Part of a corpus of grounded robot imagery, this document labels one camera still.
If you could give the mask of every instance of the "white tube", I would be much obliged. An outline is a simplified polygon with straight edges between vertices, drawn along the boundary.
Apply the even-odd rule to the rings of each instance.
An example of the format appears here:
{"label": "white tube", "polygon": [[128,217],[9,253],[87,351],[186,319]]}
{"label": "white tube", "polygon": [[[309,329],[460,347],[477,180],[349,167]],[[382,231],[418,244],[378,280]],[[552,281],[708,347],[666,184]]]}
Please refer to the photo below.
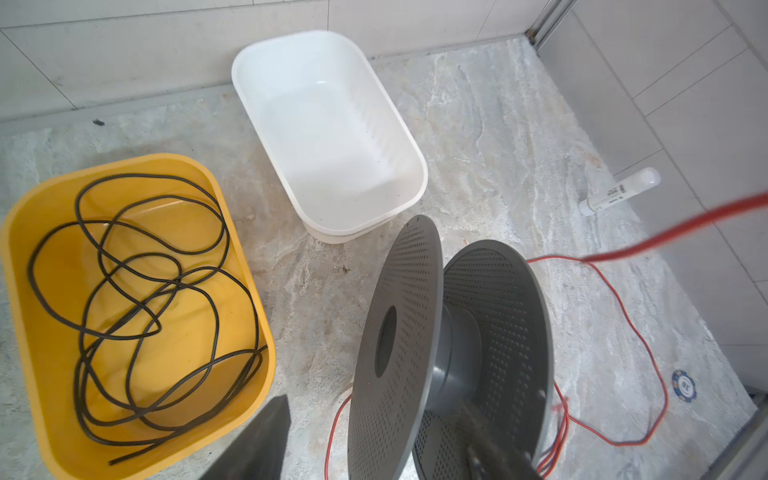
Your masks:
{"label": "white tube", "polygon": [[645,167],[636,174],[623,179],[605,192],[591,195],[582,200],[578,209],[584,215],[595,215],[611,205],[620,204],[627,198],[632,198],[646,190],[656,187],[661,182],[659,172],[653,167]]}

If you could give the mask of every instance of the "red cord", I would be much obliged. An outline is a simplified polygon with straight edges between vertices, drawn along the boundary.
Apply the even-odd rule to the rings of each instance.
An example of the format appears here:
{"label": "red cord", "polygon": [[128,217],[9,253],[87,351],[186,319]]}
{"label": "red cord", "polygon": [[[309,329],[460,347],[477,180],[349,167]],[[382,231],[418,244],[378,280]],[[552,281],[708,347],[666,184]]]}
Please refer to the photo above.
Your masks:
{"label": "red cord", "polygon": [[336,431],[336,423],[339,422],[339,417],[341,416],[341,411],[344,410],[344,407],[347,403],[352,399],[352,394],[350,393],[348,397],[346,397],[346,400],[342,402],[341,406],[339,407],[339,411],[336,412],[336,417],[333,419],[333,426],[331,427],[331,435],[328,438],[328,449],[326,450],[326,480],[328,480],[328,461],[331,458],[331,444],[333,444],[333,433]]}
{"label": "red cord", "polygon": [[[619,297],[618,292],[611,285],[611,282],[609,282],[608,279],[605,277],[605,275],[600,271],[600,269],[598,269],[594,265],[594,263],[632,257],[634,255],[637,255],[638,253],[644,252],[645,250],[658,248],[661,245],[664,245],[665,243],[669,243],[680,237],[684,237],[685,235],[688,235],[694,232],[695,230],[699,230],[700,228],[707,227],[711,223],[716,222],[718,220],[724,220],[729,217],[735,217],[736,215],[743,214],[749,210],[756,210],[764,207],[768,207],[768,192],[763,192],[761,194],[753,195],[752,197],[744,198],[742,200],[735,201],[731,204],[723,205],[722,207],[718,207],[714,210],[710,210],[697,217],[691,218],[675,227],[672,227],[669,230],[659,233],[658,235],[654,235],[648,240],[640,242],[631,247],[626,247],[621,250],[615,250],[613,252],[607,252],[607,253],[597,253],[595,255],[588,255],[583,258],[566,257],[565,255],[545,255],[543,257],[537,257],[537,258],[532,258],[528,260],[529,263],[536,263],[541,260],[550,260],[550,259],[556,258],[556,259],[562,259],[562,260],[571,260],[579,263],[585,263],[588,266],[592,267],[594,271],[598,273],[598,275],[603,280],[603,282],[606,285],[608,285],[608,288],[611,290],[611,293],[614,294],[614,297],[616,297],[616,300],[619,302],[619,307],[621,307],[621,312],[624,314],[624,318],[627,320],[629,327],[632,328],[632,331],[634,332],[634,334],[637,335],[637,338],[639,338],[640,341],[643,343],[643,346],[645,347],[646,351],[648,352],[648,356],[650,357],[650,362],[653,364],[654,370],[656,371],[656,375],[659,378],[659,382],[661,382],[661,389],[664,392],[664,407],[661,409],[661,413],[659,413],[659,416],[656,418],[656,421],[650,427],[650,429],[648,429],[648,432],[643,436],[643,438],[639,440],[624,440],[624,441],[618,442],[618,441],[609,439],[608,437],[598,432],[597,430],[593,429],[586,423],[575,418],[574,416],[571,416],[571,414],[568,411],[568,401],[565,399],[562,392],[560,391],[560,387],[558,386],[557,382],[555,382],[554,389],[557,391],[558,396],[560,397],[560,403],[563,405],[563,419],[560,425],[558,426],[558,432],[557,432],[557,435],[555,435],[554,437],[554,442],[552,443],[552,447],[550,447],[549,452],[544,456],[544,458],[538,464],[537,471],[542,477],[547,478],[554,470],[554,467],[557,465],[558,460],[560,458],[560,454],[563,450],[563,446],[565,445],[565,439],[568,437],[568,430],[570,428],[571,422],[574,422],[584,427],[585,429],[594,433],[600,439],[603,439],[605,442],[613,445],[614,447],[645,445],[650,441],[650,438],[654,435],[654,433],[656,432],[656,429],[661,424],[661,420],[664,417],[664,414],[667,413],[667,407],[669,406],[669,395],[667,394],[667,386],[664,383],[664,377],[661,375],[659,366],[656,364],[656,359],[654,358],[653,352],[651,352],[650,347],[648,346],[648,343],[645,341],[645,338],[643,338],[640,332],[637,331],[637,328],[632,323],[632,320],[630,320],[629,314],[627,313],[627,309],[624,307],[624,302],[621,301],[621,298]],[[336,412],[336,417],[333,420],[333,426],[331,427],[331,435],[328,438],[328,450],[326,451],[326,468],[325,468],[326,480],[328,480],[328,461],[331,456],[331,444],[333,443],[333,433],[336,431],[336,423],[339,421],[339,416],[341,415],[341,412],[344,409],[344,406],[350,401],[350,399],[352,399],[351,394],[346,398],[346,400],[344,400],[344,403],[341,404],[341,406],[339,407],[339,411]]]}

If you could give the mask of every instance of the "white plastic bin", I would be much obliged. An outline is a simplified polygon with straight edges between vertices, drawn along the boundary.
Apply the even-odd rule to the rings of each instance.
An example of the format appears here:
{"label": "white plastic bin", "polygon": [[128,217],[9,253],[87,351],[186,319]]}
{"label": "white plastic bin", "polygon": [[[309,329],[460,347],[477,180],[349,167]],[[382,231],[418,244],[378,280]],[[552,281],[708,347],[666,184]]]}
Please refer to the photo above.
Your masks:
{"label": "white plastic bin", "polygon": [[362,51],[331,31],[245,47],[232,81],[306,229],[358,237],[424,194],[427,166]]}

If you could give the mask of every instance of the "gray stone surface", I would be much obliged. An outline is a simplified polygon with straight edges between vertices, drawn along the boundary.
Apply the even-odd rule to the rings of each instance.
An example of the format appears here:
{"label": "gray stone surface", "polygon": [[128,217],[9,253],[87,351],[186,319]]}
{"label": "gray stone surface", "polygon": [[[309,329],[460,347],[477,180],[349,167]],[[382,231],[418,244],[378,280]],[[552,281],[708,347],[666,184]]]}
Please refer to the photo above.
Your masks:
{"label": "gray stone surface", "polygon": [[[275,336],[271,394],[290,399],[285,479],[323,477],[329,428],[352,385],[369,299],[390,244],[412,215],[435,221],[445,261],[484,238],[536,257],[583,255],[645,237],[626,204],[591,218],[578,213],[578,201],[612,176],[523,38],[380,61],[376,71],[424,152],[429,185],[414,207],[342,245],[320,243],[303,229],[232,94],[102,118],[103,127],[84,122],[0,138],[2,214],[38,182],[142,154],[185,154],[213,171]],[[656,354],[669,412],[643,447],[615,449],[575,425],[551,478],[698,478],[754,406],[657,254],[601,268]],[[555,378],[571,411],[611,438],[640,438],[663,396],[610,292],[575,263],[549,260],[534,271],[550,309]],[[50,478],[0,285],[0,477]],[[695,379],[692,403],[672,393],[675,369]],[[346,478],[346,419],[345,412],[331,478]],[[153,478],[196,478],[236,434]],[[415,478],[412,462],[403,478]]]}

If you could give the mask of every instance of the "black rope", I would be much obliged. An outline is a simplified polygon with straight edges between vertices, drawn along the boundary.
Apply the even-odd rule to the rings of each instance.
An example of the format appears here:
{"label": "black rope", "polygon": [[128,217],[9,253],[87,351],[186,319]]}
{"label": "black rope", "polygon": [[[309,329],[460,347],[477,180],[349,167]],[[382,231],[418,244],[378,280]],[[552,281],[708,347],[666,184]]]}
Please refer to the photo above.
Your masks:
{"label": "black rope", "polygon": [[[139,200],[137,202],[133,202],[132,204],[122,208],[109,220],[83,219],[83,216],[81,214],[81,208],[80,208],[80,204],[83,200],[83,196],[90,189],[92,189],[93,187],[96,187],[99,184],[103,184],[104,182],[117,180],[121,178],[160,178],[160,179],[184,182],[185,184],[191,185],[192,187],[196,188],[201,193],[203,193],[208,198],[208,200],[210,200],[210,202],[213,204],[213,207],[206,202],[196,200],[194,198],[184,197],[181,195],[166,194],[166,195],[157,195],[156,197],[151,197],[145,200]],[[174,247],[173,245],[170,245],[168,242],[166,242],[162,238],[140,227],[137,227],[132,223],[128,223],[127,221],[120,220],[129,210],[133,208],[136,208],[141,205],[145,205],[157,200],[163,200],[163,199],[171,199],[171,200],[188,202],[208,210],[211,214],[213,214],[218,219],[218,221],[221,224],[221,230],[218,234],[218,238],[210,246],[205,247],[203,249],[182,250]],[[165,442],[168,442],[171,439],[175,439],[176,437],[183,435],[186,432],[189,432],[191,429],[207,422],[208,420],[216,416],[219,412],[224,410],[224,408],[226,408],[227,405],[229,405],[232,399],[238,393],[240,393],[240,391],[245,387],[245,385],[258,372],[259,368],[261,367],[261,364],[263,363],[262,352],[265,350],[266,345],[259,347],[259,341],[260,341],[259,319],[258,319],[258,314],[256,312],[256,305],[253,302],[253,297],[251,296],[250,291],[248,290],[248,287],[243,285],[237,278],[235,278],[234,276],[232,276],[222,268],[222,266],[224,265],[224,262],[227,260],[227,254],[230,251],[230,241],[231,241],[230,231],[229,229],[227,229],[227,224],[224,221],[223,213],[221,211],[221,207],[219,203],[216,201],[216,198],[213,197],[208,192],[206,192],[205,189],[203,189],[202,187],[200,187],[199,185],[195,184],[192,181],[189,181],[182,177],[175,177],[174,175],[154,175],[154,174],[111,175],[109,177],[102,177],[98,180],[95,180],[89,183],[88,185],[86,185],[82,190],[80,190],[80,192],[78,193],[78,195],[74,200],[74,215],[75,215],[75,218],[77,219],[76,221],[63,223],[62,225],[59,225],[58,227],[49,231],[43,237],[43,239],[35,248],[35,251],[32,253],[32,256],[29,260],[29,264],[27,265],[27,277],[29,278],[29,283],[31,285],[32,291],[35,293],[35,296],[38,298],[38,300],[40,301],[40,304],[43,306],[45,311],[48,312],[49,315],[51,315],[53,318],[55,318],[59,322],[79,332],[78,349],[80,352],[80,358],[78,359],[74,368],[73,393],[74,393],[75,413],[78,418],[78,423],[80,424],[80,427],[82,427],[83,432],[85,432],[85,435],[87,435],[90,439],[93,439],[96,442],[99,442],[103,445],[127,446],[127,447],[144,446],[144,448],[137,450],[136,452],[132,452],[127,455],[123,455],[121,457],[117,457],[117,458],[114,458],[113,460],[110,460],[109,462],[110,465],[114,465],[116,463],[123,462],[130,458],[139,456],[145,452],[149,452],[150,450],[155,449],[160,445],[163,445]],[[98,240],[95,239],[93,235],[91,235],[91,232],[88,231],[88,225],[95,224],[95,223],[100,225],[104,225],[104,224],[107,225],[107,227],[104,229],[103,234],[101,235],[101,238]],[[62,315],[57,313],[46,301],[45,297],[40,291],[40,288],[38,287],[37,280],[35,279],[35,262],[37,261],[38,256],[42,251],[43,247],[45,246],[45,244],[56,233],[60,232],[65,228],[74,227],[74,226],[80,227],[82,233],[86,236],[88,241],[96,249],[98,266],[103,276],[103,278],[99,281],[99,283],[91,291],[91,294],[86,299],[84,309],[83,309],[83,315],[82,315],[82,318],[80,318],[79,323],[76,323],[70,319],[66,319]],[[147,238],[153,240],[154,242],[158,243],[162,247],[170,250],[171,252],[177,253],[180,255],[187,255],[187,256],[202,255],[216,249],[219,245],[222,244],[222,242],[223,242],[223,252],[216,266],[197,266],[195,268],[192,268],[186,271],[182,267],[181,262],[176,257],[168,253],[143,252],[143,253],[137,253],[131,257],[120,260],[104,247],[104,245],[107,243],[107,240],[110,234],[114,232],[115,227],[128,228],[130,230],[133,230],[134,232],[138,232],[146,236]],[[138,260],[140,258],[148,258],[148,257],[157,257],[158,259],[165,259],[165,260],[171,261],[176,266],[177,275],[172,279],[157,278],[153,276],[148,276],[130,266],[130,264],[135,260]],[[109,270],[107,266],[104,264],[105,258],[115,265],[111,270]],[[143,299],[134,298],[129,293],[121,289],[117,285],[117,283],[114,281],[114,278],[113,278],[114,275],[121,270],[125,270],[130,274],[135,275],[143,280],[154,282],[158,285],[158,287]],[[195,273],[202,274],[202,276],[200,278],[197,278],[196,280],[192,280],[188,282],[184,281],[190,275],[194,275]],[[253,341],[252,349],[241,349],[241,350],[227,353],[226,355],[216,357],[216,348],[219,341],[219,331],[220,331],[220,321],[221,321],[220,313],[219,313],[219,310],[216,308],[214,299],[211,298],[208,292],[206,292],[205,289],[201,287],[202,283],[204,283],[206,280],[209,280],[211,277],[215,275],[224,275],[226,278],[228,278],[233,283],[238,285],[241,289],[243,289],[246,295],[248,295],[251,308],[253,310],[253,321],[255,322],[255,327],[256,327],[255,329],[256,335]],[[117,318],[110,326],[104,329],[104,331],[90,329],[88,328],[88,317],[91,310],[91,304],[93,303],[94,298],[96,297],[98,292],[101,290],[101,288],[107,284],[109,284],[109,286],[111,286],[118,293],[120,293],[124,298],[126,298],[127,300],[130,300],[131,303],[133,303],[133,306],[129,308],[123,315]],[[176,294],[179,293],[181,290],[192,290],[204,296],[207,302],[209,303],[210,308],[214,314],[214,336],[212,339],[212,345],[210,350],[210,359],[208,362],[192,370],[184,378],[182,378],[181,380],[173,384],[165,393],[163,393],[157,400],[152,402],[150,405],[140,406],[136,403],[133,397],[133,394],[131,392],[131,376],[132,376],[134,367],[136,366],[136,361],[139,357],[141,346],[144,344],[145,339],[151,336],[158,335],[162,332],[163,326],[161,323],[161,317],[163,313],[166,311],[166,309],[174,301]],[[160,308],[157,309],[157,312],[155,312],[148,306],[148,304],[151,300],[161,298],[161,297],[164,297],[164,302],[162,303]],[[119,330],[122,329],[127,324],[129,324],[130,321],[137,318],[137,314],[139,314],[142,311],[145,312],[150,318],[150,320],[144,326],[142,333],[134,334],[134,335],[121,335],[119,333]],[[86,346],[86,336],[95,337],[95,340],[93,340],[87,346]],[[125,374],[124,388],[125,388],[125,396],[126,396],[127,402],[122,402],[121,400],[116,399],[115,397],[110,395],[109,392],[107,392],[107,390],[104,388],[101,380],[99,379],[97,373],[95,372],[91,364],[94,356],[96,355],[96,352],[98,351],[99,347],[105,340],[137,340],[136,347],[134,348],[133,355],[131,356],[131,361],[128,363],[127,371]],[[183,425],[161,425],[160,423],[152,421],[147,417],[147,415],[150,415],[151,413],[168,409],[172,406],[177,405],[179,402],[182,402],[183,400],[185,400],[189,395],[191,395],[193,392],[195,392],[204,384],[212,368],[216,364],[223,362],[225,360],[234,358],[236,356],[247,356],[247,361],[245,362],[245,365],[243,366],[243,368],[240,370],[240,373],[237,375],[237,378],[235,378],[235,381],[232,384],[232,386],[224,393],[224,395],[221,397],[221,400],[219,400],[216,403],[216,405],[214,405],[213,408],[211,408],[207,412],[201,413],[200,415],[198,415],[194,419],[191,419],[189,422],[184,423]],[[164,403],[182,385],[189,382],[195,376],[198,376],[201,373],[203,373],[203,375],[200,377],[200,379],[198,379],[195,382],[195,384],[191,388],[189,388],[189,390],[187,390],[184,394],[180,395],[178,398],[174,399],[173,401]],[[105,421],[105,420],[96,418],[88,408],[88,404],[86,403],[86,399],[85,399],[85,393],[88,390],[89,382],[93,382],[93,385],[96,387],[99,393],[106,400],[108,400],[109,403],[115,406],[118,406],[122,409],[125,409],[129,413],[125,417],[116,419],[116,420]],[[151,427],[152,429],[155,429],[159,432],[164,432],[166,433],[166,435],[161,435],[152,439],[125,441],[125,440],[106,439],[99,435],[96,435],[91,430],[91,425],[96,425],[100,427],[109,427],[109,426],[122,425],[128,422],[133,422],[134,420],[138,420],[144,423],[146,426]]]}

